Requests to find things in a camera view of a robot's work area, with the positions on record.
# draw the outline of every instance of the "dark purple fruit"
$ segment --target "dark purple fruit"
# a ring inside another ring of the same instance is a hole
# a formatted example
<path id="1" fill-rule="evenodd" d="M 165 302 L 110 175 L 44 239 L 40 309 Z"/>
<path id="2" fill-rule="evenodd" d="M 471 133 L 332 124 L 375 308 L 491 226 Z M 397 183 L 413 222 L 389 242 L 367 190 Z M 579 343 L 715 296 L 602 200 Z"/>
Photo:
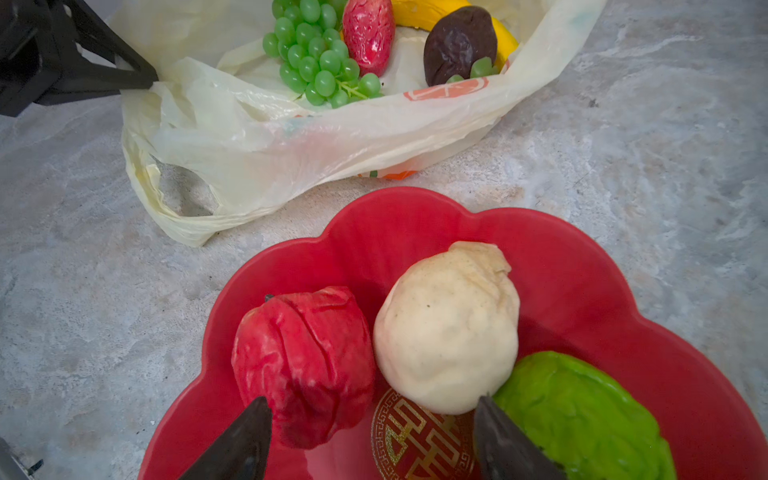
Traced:
<path id="1" fill-rule="evenodd" d="M 462 7 L 446 15 L 429 32 L 424 45 L 427 85 L 444 84 L 453 75 L 469 78 L 472 64 L 496 58 L 496 32 L 491 14 L 481 7 Z"/>

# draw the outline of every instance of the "red apple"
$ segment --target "red apple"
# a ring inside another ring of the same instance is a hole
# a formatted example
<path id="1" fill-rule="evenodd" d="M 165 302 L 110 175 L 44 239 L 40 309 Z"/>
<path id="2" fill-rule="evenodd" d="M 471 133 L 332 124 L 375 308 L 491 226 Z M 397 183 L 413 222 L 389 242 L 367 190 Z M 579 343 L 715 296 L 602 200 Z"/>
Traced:
<path id="1" fill-rule="evenodd" d="M 344 42 L 360 74 L 381 76 L 389 63 L 395 38 L 392 0 L 349 0 L 343 16 Z"/>

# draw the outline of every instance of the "green mango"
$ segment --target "green mango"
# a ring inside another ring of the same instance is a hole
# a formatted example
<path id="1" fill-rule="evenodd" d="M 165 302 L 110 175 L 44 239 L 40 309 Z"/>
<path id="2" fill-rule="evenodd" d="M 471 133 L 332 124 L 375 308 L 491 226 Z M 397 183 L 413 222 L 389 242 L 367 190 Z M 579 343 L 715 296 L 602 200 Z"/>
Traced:
<path id="1" fill-rule="evenodd" d="M 677 478 L 654 416 L 579 359 L 527 356 L 493 399 L 569 480 Z"/>

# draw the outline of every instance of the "marble surface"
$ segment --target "marble surface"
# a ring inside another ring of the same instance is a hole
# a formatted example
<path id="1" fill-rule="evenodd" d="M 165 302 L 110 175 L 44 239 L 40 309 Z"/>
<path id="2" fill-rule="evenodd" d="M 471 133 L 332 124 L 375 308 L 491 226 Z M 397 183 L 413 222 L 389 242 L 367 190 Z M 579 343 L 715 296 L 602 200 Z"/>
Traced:
<path id="1" fill-rule="evenodd" d="M 232 273 L 394 185 L 574 223 L 616 260 L 641 312 L 722 369 L 765 430 L 766 18 L 761 0 L 609 2 L 563 75 L 475 147 L 402 182 L 317 187 L 197 250 L 134 196 L 117 98 L 0 119 L 0 436 L 28 465 L 45 459 L 41 480 L 135 478 L 199 371 Z"/>

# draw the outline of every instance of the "bunch of green grapes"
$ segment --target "bunch of green grapes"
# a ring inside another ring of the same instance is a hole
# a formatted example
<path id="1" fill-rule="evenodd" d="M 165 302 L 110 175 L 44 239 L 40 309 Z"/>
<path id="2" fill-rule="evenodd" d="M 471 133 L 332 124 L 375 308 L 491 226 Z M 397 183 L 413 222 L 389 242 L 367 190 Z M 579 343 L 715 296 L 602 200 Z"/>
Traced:
<path id="1" fill-rule="evenodd" d="M 490 57 L 483 57 L 478 60 L 475 60 L 475 63 L 472 64 L 472 69 L 469 71 L 469 77 L 470 78 L 477 78 L 477 77 L 488 77 L 489 75 L 498 75 L 498 68 L 493 66 L 493 61 Z M 462 77 L 459 74 L 453 75 L 448 79 L 446 83 L 453 83 L 455 81 L 462 81 L 466 80 L 466 78 Z"/>
<path id="2" fill-rule="evenodd" d="M 347 0 L 274 0 L 275 31 L 264 37 L 267 55 L 282 58 L 283 83 L 316 106 L 333 108 L 381 96 L 381 81 L 349 57 L 339 27 Z"/>

